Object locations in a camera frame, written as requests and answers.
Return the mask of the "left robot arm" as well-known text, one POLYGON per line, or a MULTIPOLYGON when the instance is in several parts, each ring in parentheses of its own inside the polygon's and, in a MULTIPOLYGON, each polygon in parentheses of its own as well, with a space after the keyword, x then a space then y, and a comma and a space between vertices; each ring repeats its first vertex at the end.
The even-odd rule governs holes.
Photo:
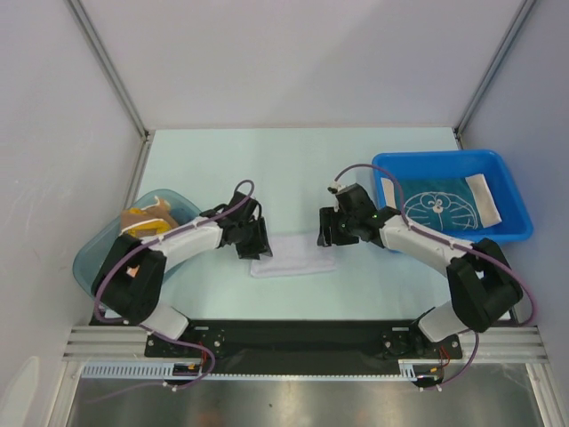
POLYGON ((161 302, 166 274, 195 256, 233 246, 241 260, 270 257, 261 204, 235 191, 230 202, 201 212, 174 230, 137 238, 117 237, 92 283, 97 305, 114 311, 129 325, 164 336, 164 345, 177 356, 196 345, 189 319, 161 302))

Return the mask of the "Doraemon teal beige towel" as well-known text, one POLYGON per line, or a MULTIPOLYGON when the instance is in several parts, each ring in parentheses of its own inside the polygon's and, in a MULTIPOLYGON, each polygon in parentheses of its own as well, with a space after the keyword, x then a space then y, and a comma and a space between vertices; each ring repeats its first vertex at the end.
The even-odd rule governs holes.
POLYGON ((477 231, 501 223, 485 176, 394 182, 381 178, 386 204, 423 226, 444 233, 477 231))

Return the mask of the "lavender white cloth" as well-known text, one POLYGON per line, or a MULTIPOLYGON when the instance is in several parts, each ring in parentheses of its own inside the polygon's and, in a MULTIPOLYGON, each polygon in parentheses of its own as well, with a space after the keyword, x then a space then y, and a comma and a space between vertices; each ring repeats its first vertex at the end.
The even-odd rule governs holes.
POLYGON ((253 278, 281 278, 326 273, 336 270, 335 252, 317 244, 316 232, 272 235, 270 257, 251 262, 253 278))

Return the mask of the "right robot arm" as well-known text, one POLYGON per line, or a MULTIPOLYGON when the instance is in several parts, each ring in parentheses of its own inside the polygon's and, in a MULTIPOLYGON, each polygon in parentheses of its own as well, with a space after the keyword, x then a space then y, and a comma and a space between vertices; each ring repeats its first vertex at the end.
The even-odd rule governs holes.
POLYGON ((465 330, 485 332, 522 300, 519 279, 491 239, 453 239, 408 219, 396 208, 378 208, 357 183, 335 182, 328 190, 335 203, 319 211, 318 246, 370 243, 409 255, 447 279, 449 301, 414 322, 409 345, 417 356, 432 356, 444 339, 465 330))

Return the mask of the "orange brown towel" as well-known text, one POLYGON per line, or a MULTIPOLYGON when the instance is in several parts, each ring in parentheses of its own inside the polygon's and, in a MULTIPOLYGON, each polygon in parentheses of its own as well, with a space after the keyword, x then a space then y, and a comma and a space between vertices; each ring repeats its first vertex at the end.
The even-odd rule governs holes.
POLYGON ((134 238, 151 237, 179 227, 171 215, 171 204, 154 196, 154 204, 142 208, 131 207, 120 214, 120 232, 134 238))

